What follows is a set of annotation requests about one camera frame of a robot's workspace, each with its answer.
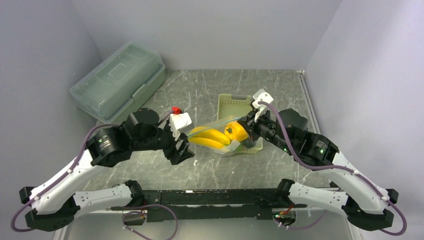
black and white robotic arm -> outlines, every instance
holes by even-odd
[[[252,111],[237,122],[248,133],[249,141],[259,137],[293,155],[303,167],[317,171],[333,181],[342,191],[328,191],[283,179],[275,196],[286,203],[305,204],[340,214],[353,225],[368,231],[392,226],[394,214],[388,210],[398,200],[398,192],[384,189],[364,177],[328,138],[307,131],[307,119],[293,109],[278,112],[273,98],[258,91],[251,103]],[[271,120],[272,110],[278,121]],[[91,137],[80,155],[51,179],[38,187],[19,191],[21,202],[31,210],[25,215],[29,229],[58,230],[84,214],[110,207],[142,207],[146,205],[141,186],[129,180],[117,187],[98,191],[78,191],[95,175],[130,159],[133,151],[162,150],[172,165],[192,158],[184,132],[193,128],[188,113],[171,114],[160,128],[158,114],[147,108],[129,115],[121,125],[103,128]],[[406,220],[401,214],[404,228]]]

table surface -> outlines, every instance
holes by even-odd
[[[293,70],[171,70],[165,83],[143,107],[160,115],[178,106],[188,112],[195,126],[215,121],[219,94],[253,95],[265,89],[278,110],[293,108],[312,120],[299,76]],[[190,146],[195,157],[172,166],[162,151],[134,152],[93,178],[85,191],[111,188],[137,180],[144,190],[276,188],[281,179],[293,179],[311,187],[328,187],[326,178],[305,169],[293,158],[264,141],[257,154],[221,157],[204,146]]]

green basket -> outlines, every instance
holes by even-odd
[[[216,119],[220,120],[230,116],[243,117],[251,110],[251,95],[237,95],[221,93],[218,97],[218,114]],[[260,137],[252,148],[237,149],[236,153],[257,154],[263,147],[263,139]]]

white wall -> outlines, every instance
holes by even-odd
[[[399,192],[408,230],[398,240],[424,235],[423,29],[423,1],[343,0],[306,68],[323,134],[377,184]],[[392,230],[400,228],[396,218]]]
[[[94,126],[69,89],[101,61],[70,1],[1,1],[1,239],[53,238],[39,230],[15,233],[10,220],[22,206],[19,190],[42,184],[65,166]],[[26,228],[24,214],[18,220]]]
[[[172,69],[305,69],[341,0],[73,0],[103,58],[129,39]]]

gray marble table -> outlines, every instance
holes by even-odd
[[[263,88],[279,110],[293,108],[308,118],[306,96],[296,71],[291,70],[172,70],[144,107],[163,114],[173,106],[188,112],[196,126],[215,121],[218,95],[253,95]],[[257,154],[221,157],[203,146],[191,146],[195,157],[172,166],[162,151],[134,152],[130,160],[93,178],[86,191],[137,180],[145,190],[275,188],[281,179],[311,187],[328,187],[326,178],[305,169],[272,144]]]

